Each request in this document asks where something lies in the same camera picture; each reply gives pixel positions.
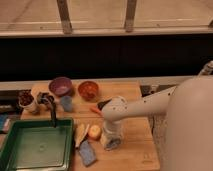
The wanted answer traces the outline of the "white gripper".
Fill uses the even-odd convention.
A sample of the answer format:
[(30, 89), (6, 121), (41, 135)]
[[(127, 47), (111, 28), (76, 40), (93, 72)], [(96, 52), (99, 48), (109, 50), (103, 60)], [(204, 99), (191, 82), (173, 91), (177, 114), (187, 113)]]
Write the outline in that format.
[(116, 134), (122, 136), (122, 124), (120, 121), (110, 122), (105, 121), (103, 123), (103, 133)]

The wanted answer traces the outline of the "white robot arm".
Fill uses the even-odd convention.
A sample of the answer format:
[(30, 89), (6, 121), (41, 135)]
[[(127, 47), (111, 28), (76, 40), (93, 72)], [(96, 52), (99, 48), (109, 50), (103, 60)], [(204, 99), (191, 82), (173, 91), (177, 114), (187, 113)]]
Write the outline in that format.
[(162, 171), (213, 171), (213, 76), (197, 76), (138, 101), (113, 98), (102, 114), (107, 131), (124, 118), (166, 115)]

